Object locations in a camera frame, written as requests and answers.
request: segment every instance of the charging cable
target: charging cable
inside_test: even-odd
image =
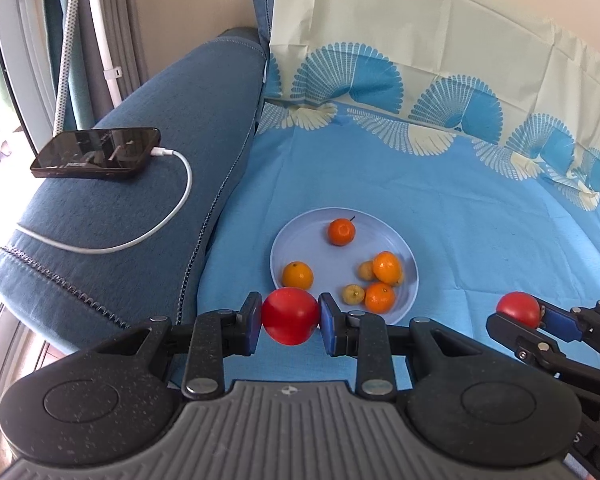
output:
[[[143,235],[139,236],[135,240],[131,240],[130,242],[127,242],[122,245],[116,245],[115,247],[106,247],[103,249],[89,249],[89,248],[85,248],[85,247],[75,247],[72,245],[63,244],[62,242],[56,242],[55,240],[51,240],[50,238],[47,238],[46,236],[39,235],[38,233],[35,233],[19,224],[16,224],[15,228],[18,231],[23,232],[24,234],[30,236],[31,238],[35,238],[36,240],[38,240],[39,242],[42,242],[43,244],[50,245],[57,249],[62,249],[63,251],[69,251],[72,253],[79,253],[79,254],[117,253],[118,251],[123,251],[124,249],[128,249],[129,247],[138,245],[140,242],[143,242],[143,241],[147,240],[147,238],[155,235],[160,229],[162,229],[165,225],[167,225],[167,222],[169,220],[171,220],[174,216],[176,216],[178,211],[180,211],[180,209],[182,208],[184,203],[187,201],[187,198],[189,198],[189,194],[191,193],[191,186],[193,185],[193,172],[191,171],[191,165],[189,164],[189,161],[185,158],[185,156],[183,154],[181,154],[180,152],[176,152],[175,150],[167,150],[165,148],[154,148],[151,150],[151,154],[153,156],[164,156],[164,155],[177,156],[182,161],[185,169],[187,170],[187,187],[184,190],[182,198],[176,204],[176,207],[174,207],[173,210],[167,216],[165,216],[164,219],[157,226],[155,226],[150,231],[145,232]]]

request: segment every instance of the silver bolt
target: silver bolt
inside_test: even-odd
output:
[[[208,377],[198,377],[187,383],[187,391],[190,394],[212,394],[218,389],[218,383]]]
[[[362,391],[367,395],[386,395],[394,390],[394,386],[384,379],[369,379],[362,383]]]

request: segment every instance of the red tomato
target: red tomato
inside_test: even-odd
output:
[[[283,345],[299,345],[311,337],[320,321],[320,307],[307,291],[293,286],[274,290],[262,304],[262,325]]]
[[[538,300],[526,292],[510,292],[505,294],[496,307],[496,312],[527,325],[529,328],[540,326],[540,305]]]

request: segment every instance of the black smartphone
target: black smartphone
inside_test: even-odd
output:
[[[145,167],[160,143],[156,128],[112,128],[62,132],[31,165],[34,176],[128,178]]]

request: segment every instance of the plate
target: plate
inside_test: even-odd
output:
[[[336,218],[352,218],[356,237],[343,247],[332,245],[327,238],[327,227]],[[342,301],[341,291],[350,283],[363,288],[357,276],[359,264],[372,260],[381,251],[391,251],[400,258],[404,283],[395,290],[395,304],[382,314],[385,323],[396,324],[413,305],[418,292],[418,267],[411,249],[402,237],[387,224],[361,211],[339,207],[314,209],[288,222],[273,240],[269,266],[276,288],[282,287],[282,271],[294,261],[306,263],[314,272],[314,284],[309,292],[315,298],[330,292],[344,312],[365,310],[364,304],[348,305]]]

